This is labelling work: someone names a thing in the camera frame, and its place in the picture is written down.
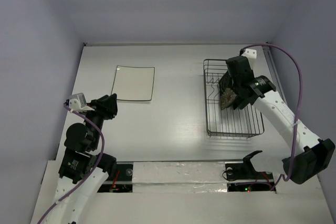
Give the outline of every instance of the wall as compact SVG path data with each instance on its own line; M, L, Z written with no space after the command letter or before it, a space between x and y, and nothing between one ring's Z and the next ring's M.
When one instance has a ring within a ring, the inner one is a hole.
M281 25L274 44L288 49L303 73L301 118L321 138L336 143L336 38L335 0L297 0ZM289 106L298 98L298 77L293 64L273 51L274 61ZM336 154L327 170L320 173L323 191L336 220Z
M63 0L85 42L271 40L294 0Z
M82 43L59 0L0 6L0 222L29 223Z

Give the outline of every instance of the purple cable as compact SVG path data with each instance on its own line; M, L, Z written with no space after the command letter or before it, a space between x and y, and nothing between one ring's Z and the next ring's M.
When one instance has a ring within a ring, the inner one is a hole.
M71 112L71 108L69 108L69 106L67 106L66 104L64 104L64 108L68 111ZM66 194L64 194L64 196L62 196L58 202L63 201L64 199L66 199L67 197L69 197L74 191L76 191L89 177L90 175L93 173L93 171L97 168L102 156L103 156L103 152L104 152L104 146L105 146L105 138L103 133L101 132L101 130L98 128L98 126L96 126L90 119L88 119L87 117L85 117L84 115L78 113L77 111L72 111L73 114L79 116L80 118L83 118L85 121L87 121L89 124L91 124L99 133L99 135L101 136L101 151L99 153L99 156L97 158L96 163L94 164L94 166L92 167L91 171L70 191L68 191ZM37 224L41 224L42 221L44 220L44 218L53 210L54 207L56 207L57 204L56 202L53 203L48 210L42 215L42 217L40 218L40 220L37 222Z
M290 154L288 176L285 177L284 174L281 174L280 177L278 178L278 180L275 182L275 184L270 189L270 191L272 191L278 185L281 178L283 178L284 181L287 182L292 175L294 158L295 158L295 150L296 150L296 138L297 138L297 132L298 132L298 124L296 122L299 120L299 114L300 114L300 109L301 109L301 101L302 101L302 73L301 73L301 69L300 69L299 64L296 61L296 59L290 53L286 52L284 49L282 49L282 48L280 48L276 45L267 44L267 43L259 43L259 44L252 44L252 45L243 47L241 50L245 50L245 49L251 48L251 47L258 47L258 46L273 47L273 48L279 49L280 51L285 53L293 61L296 69L298 70L298 74L299 74L299 99L298 99L298 104L297 104L297 107L296 107L296 112L295 112L295 117L294 117L294 122L293 122L293 124L294 124L294 127L293 127L293 141L292 141L292 148L291 148L291 154Z

